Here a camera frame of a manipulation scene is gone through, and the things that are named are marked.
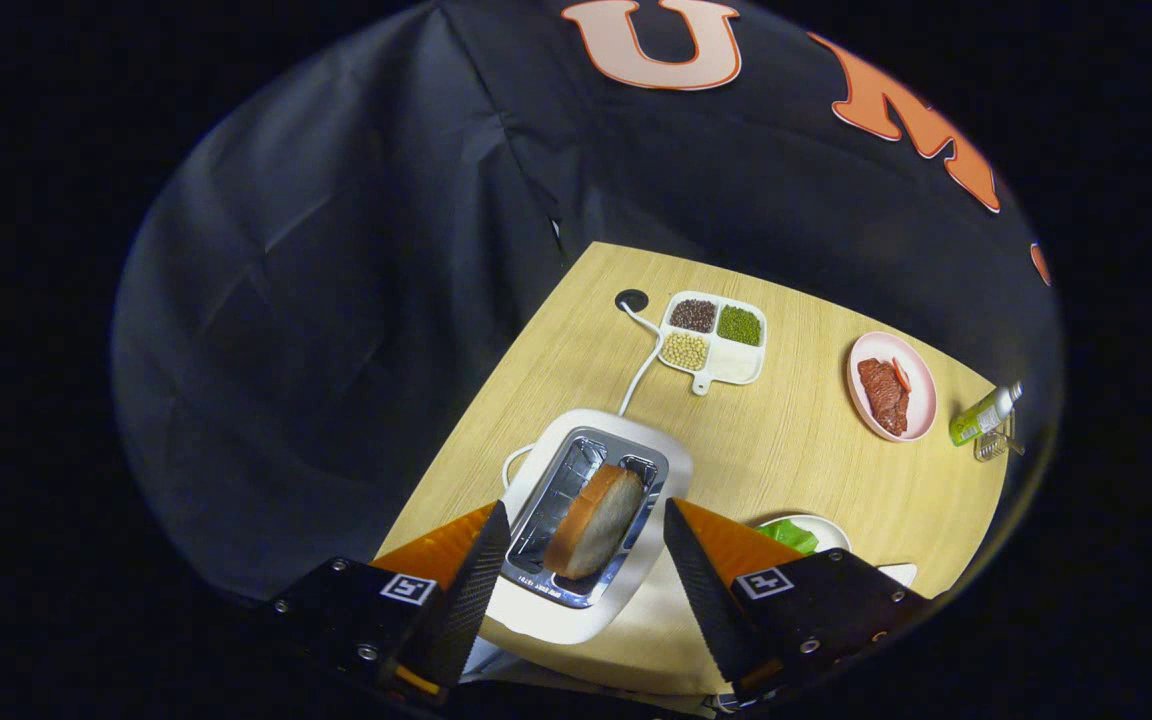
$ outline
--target power cord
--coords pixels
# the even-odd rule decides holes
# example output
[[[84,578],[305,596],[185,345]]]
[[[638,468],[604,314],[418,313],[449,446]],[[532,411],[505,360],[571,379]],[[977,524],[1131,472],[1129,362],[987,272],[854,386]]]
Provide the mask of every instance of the power cord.
[[[511,462],[515,461],[517,456],[524,454],[524,452],[530,452],[532,447],[536,447],[536,444],[522,446],[517,450],[511,452],[509,457],[503,460],[503,465],[500,465],[500,484],[503,484],[503,488],[509,488],[509,465]]]
[[[626,400],[621,401],[621,409],[617,410],[616,415],[623,418],[623,416],[626,416],[627,407],[630,406],[630,397],[634,397],[635,389],[639,387],[641,379],[643,379],[644,373],[649,371],[649,367],[652,366],[652,361],[657,359],[657,356],[660,355],[660,348],[664,347],[664,333],[660,332],[660,328],[655,327],[655,325],[649,323],[649,320],[644,320],[636,314],[634,310],[630,310],[630,306],[628,306],[626,302],[621,302],[621,310],[624,310],[630,318],[634,318],[634,320],[639,325],[643,325],[644,328],[654,332],[657,336],[657,343],[652,350],[652,355],[649,355],[647,359],[643,361],[643,366],[639,367],[639,372],[634,376],[634,381],[630,382],[630,389],[626,392]],[[503,488],[509,488],[509,465],[511,465],[513,461],[517,460],[520,455],[525,454],[525,452],[530,452],[532,447],[536,447],[536,444],[520,447],[503,460],[503,464],[500,465],[500,484],[502,484]]]
[[[626,408],[630,406],[630,397],[634,397],[635,389],[639,387],[639,381],[643,379],[643,374],[649,371],[650,366],[652,366],[652,361],[657,359],[657,355],[660,355],[660,348],[664,347],[664,333],[660,332],[660,328],[655,327],[655,325],[646,323],[646,320],[635,313],[634,310],[630,310],[630,306],[628,306],[624,302],[621,302],[621,310],[629,313],[631,318],[634,318],[634,320],[639,325],[643,325],[644,328],[657,334],[657,344],[652,350],[652,355],[649,355],[647,359],[643,361],[643,366],[639,367],[639,373],[634,376],[634,382],[630,382],[630,389],[626,393],[626,400],[621,401],[621,409],[616,412],[616,415],[620,415],[623,418],[623,416],[626,416]]]

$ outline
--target orange letter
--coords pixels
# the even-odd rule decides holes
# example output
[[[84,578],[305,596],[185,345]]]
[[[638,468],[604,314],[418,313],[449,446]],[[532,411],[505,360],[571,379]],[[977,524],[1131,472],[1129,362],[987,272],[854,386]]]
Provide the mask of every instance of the orange letter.
[[[643,54],[630,13],[632,0],[594,0],[573,5],[563,17],[579,26],[585,52],[604,76],[637,88],[707,90],[726,85],[740,73],[740,47],[732,23],[740,13],[727,5],[702,0],[660,0],[662,8],[681,14],[691,31],[696,54],[685,63],[662,63]]]
[[[937,111],[924,108],[914,92],[882,74],[882,70],[814,32],[808,35],[833,51],[847,77],[847,99],[833,104],[833,114],[842,122],[873,132],[884,141],[895,142],[900,141],[900,128],[887,115],[887,105],[890,104],[901,122],[905,123],[919,156],[934,158],[954,141],[954,156],[945,159],[946,172],[986,209],[996,213],[1002,207],[998,204],[992,169],[972,143],[964,141],[963,132],[956,131]]]

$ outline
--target green lettuce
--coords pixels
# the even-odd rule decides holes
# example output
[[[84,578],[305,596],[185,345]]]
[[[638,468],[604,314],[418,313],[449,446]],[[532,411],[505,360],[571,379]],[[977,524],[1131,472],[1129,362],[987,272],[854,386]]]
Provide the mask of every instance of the green lettuce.
[[[774,539],[774,541],[787,544],[803,555],[812,555],[814,546],[819,543],[810,530],[804,530],[789,520],[778,520],[776,523],[759,528],[758,532]]]

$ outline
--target bread slice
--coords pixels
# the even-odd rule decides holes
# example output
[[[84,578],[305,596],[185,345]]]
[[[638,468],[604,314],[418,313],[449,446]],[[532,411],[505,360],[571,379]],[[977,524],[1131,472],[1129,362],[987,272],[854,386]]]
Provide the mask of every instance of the bread slice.
[[[631,470],[602,465],[585,484],[545,548],[545,569],[579,579],[602,569],[643,501],[643,480]]]

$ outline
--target bottle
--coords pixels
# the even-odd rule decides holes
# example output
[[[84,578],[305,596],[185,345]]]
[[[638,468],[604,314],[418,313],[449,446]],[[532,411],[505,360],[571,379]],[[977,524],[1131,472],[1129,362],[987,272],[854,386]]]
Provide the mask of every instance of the bottle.
[[[998,386],[980,402],[968,407],[950,423],[950,439],[956,446],[967,445],[970,439],[990,432],[1011,415],[1011,404],[1020,400],[1020,381],[1007,386]]]

